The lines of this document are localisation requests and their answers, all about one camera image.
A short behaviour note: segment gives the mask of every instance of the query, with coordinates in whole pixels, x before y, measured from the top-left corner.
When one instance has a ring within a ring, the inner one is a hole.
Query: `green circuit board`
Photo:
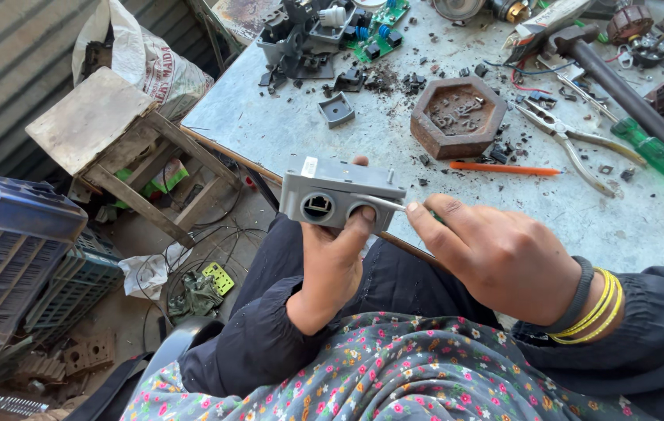
[[[397,23],[407,11],[410,10],[410,2],[407,0],[396,0],[395,7],[388,7],[386,3],[374,12],[373,20],[378,23],[385,23],[389,26]]]
[[[394,51],[394,48],[392,48],[389,43],[384,40],[381,35],[378,34],[378,25],[376,25],[377,31],[374,31],[374,36],[370,37],[370,41],[364,41],[360,45],[358,41],[348,41],[345,46],[349,48],[350,50],[353,50],[353,54],[363,63],[370,63],[372,60],[368,58],[368,56],[365,54],[365,49],[368,48],[369,45],[373,43],[377,43],[379,45],[379,48],[381,49],[381,52],[379,53],[379,56],[377,58],[381,58],[384,55],[387,55],[389,53],[392,53]]]

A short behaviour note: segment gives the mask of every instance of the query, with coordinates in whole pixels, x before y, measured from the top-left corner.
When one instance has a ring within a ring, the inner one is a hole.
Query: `red wire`
[[[525,58],[524,60],[522,60],[521,62],[517,63],[517,67],[523,69],[523,68],[524,68],[524,62],[525,62],[525,61],[526,61],[526,58]],[[521,91],[538,91],[538,92],[542,92],[543,94],[548,94],[548,95],[552,94],[552,92],[543,91],[542,89],[537,89],[537,88],[524,88],[524,87],[519,86],[519,85],[514,81],[514,76],[516,75],[516,72],[517,72],[516,69],[512,70],[512,83],[514,84],[514,87],[515,87],[516,89],[519,89],[519,90],[521,90]]]
[[[623,52],[622,52],[622,51],[621,51],[620,53],[618,53],[615,57],[610,58],[610,59],[608,59],[608,60],[605,60],[605,63],[615,62],[616,59],[617,59],[618,57],[620,57],[621,55],[623,55]]]

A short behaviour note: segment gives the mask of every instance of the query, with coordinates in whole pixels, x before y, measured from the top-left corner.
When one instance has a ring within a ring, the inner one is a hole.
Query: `hammer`
[[[552,55],[567,55],[576,60],[620,104],[623,110],[641,125],[650,136],[664,143],[664,119],[631,88],[628,83],[605,63],[589,46],[599,34],[597,24],[580,28],[576,25],[552,34],[542,50],[543,58]]]

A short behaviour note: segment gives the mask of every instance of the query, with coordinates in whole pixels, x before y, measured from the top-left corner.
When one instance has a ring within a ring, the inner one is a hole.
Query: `plastic crate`
[[[48,183],[0,177],[0,350],[87,219]]]
[[[121,255],[100,232],[85,228],[56,268],[42,297],[28,312],[25,330],[36,341],[53,345],[103,295],[117,286],[124,272]]]

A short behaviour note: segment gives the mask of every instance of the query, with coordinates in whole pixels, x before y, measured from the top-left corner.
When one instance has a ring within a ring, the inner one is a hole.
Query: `hand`
[[[355,157],[353,164],[368,165]],[[288,318],[306,335],[321,330],[358,290],[363,276],[360,250],[374,229],[376,211],[355,209],[340,232],[300,223],[303,230],[303,287],[286,303]]]
[[[581,267],[545,225],[443,194],[411,203],[407,218],[428,250],[486,307],[548,326],[570,306]]]

